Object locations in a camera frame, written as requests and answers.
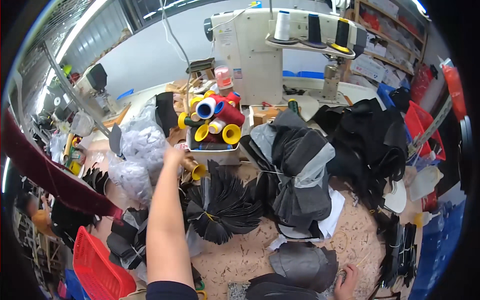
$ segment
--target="black sleeve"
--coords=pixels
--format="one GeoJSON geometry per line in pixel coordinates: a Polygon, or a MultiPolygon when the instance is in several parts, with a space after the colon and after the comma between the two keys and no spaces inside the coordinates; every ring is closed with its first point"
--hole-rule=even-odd
{"type": "Polygon", "coordinates": [[[155,281],[147,286],[146,300],[198,300],[193,288],[174,281],[155,281]]]}

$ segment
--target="maroon velvet fabric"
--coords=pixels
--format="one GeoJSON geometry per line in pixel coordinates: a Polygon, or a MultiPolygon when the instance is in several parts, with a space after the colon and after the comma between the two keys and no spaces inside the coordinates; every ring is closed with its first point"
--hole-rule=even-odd
{"type": "Polygon", "coordinates": [[[4,118],[1,149],[21,174],[72,209],[91,215],[121,216],[122,210],[107,197],[89,189],[81,179],[72,178],[38,151],[20,131],[10,112],[4,118]]]}

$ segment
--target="human hand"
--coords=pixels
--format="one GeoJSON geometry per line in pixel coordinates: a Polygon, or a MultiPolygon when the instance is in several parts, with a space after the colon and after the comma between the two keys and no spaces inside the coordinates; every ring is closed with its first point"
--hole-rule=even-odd
{"type": "Polygon", "coordinates": [[[179,149],[175,149],[172,146],[168,146],[163,155],[164,164],[171,164],[177,167],[183,160],[185,152],[179,149]]]}
{"type": "Polygon", "coordinates": [[[334,289],[335,300],[352,299],[353,291],[358,281],[359,270],[355,265],[347,264],[343,269],[347,273],[347,276],[345,277],[344,283],[342,283],[342,276],[338,276],[334,289]]]}

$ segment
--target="red crate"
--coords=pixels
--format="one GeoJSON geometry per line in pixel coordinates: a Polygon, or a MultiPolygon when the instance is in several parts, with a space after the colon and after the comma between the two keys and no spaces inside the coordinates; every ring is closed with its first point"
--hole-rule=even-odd
{"type": "Polygon", "coordinates": [[[89,234],[85,227],[78,229],[73,249],[73,269],[92,300],[118,300],[136,291],[133,277],[113,264],[110,251],[102,241],[89,234]]]}
{"type": "MultiPolygon", "coordinates": [[[[410,107],[408,108],[407,114],[405,116],[405,124],[407,125],[408,131],[410,131],[410,135],[412,139],[415,139],[417,135],[420,136],[428,129],[430,124],[433,123],[432,116],[426,112],[423,108],[421,108],[418,104],[413,101],[410,101],[410,107]]],[[[432,138],[436,140],[442,150],[439,154],[436,154],[435,159],[445,160],[445,151],[444,151],[444,144],[442,143],[442,139],[440,138],[440,134],[438,130],[432,135],[432,138]]],[[[420,151],[420,157],[428,155],[432,149],[428,142],[423,145],[422,150],[420,151]]]]}

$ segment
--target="person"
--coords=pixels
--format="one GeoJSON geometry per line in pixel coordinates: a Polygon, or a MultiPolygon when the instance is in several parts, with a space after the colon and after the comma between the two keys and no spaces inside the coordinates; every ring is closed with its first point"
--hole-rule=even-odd
{"type": "MultiPolygon", "coordinates": [[[[190,255],[178,192],[177,169],[184,152],[169,147],[153,194],[148,215],[147,300],[198,300],[193,284],[190,255]]],[[[345,282],[338,277],[335,300],[354,300],[358,269],[348,264],[345,282]]]]}
{"type": "Polygon", "coordinates": [[[50,207],[48,206],[45,195],[40,197],[45,209],[38,209],[38,198],[27,192],[21,193],[17,197],[16,206],[18,210],[32,219],[37,230],[44,235],[56,238],[52,232],[52,220],[50,219],[50,207]]]}

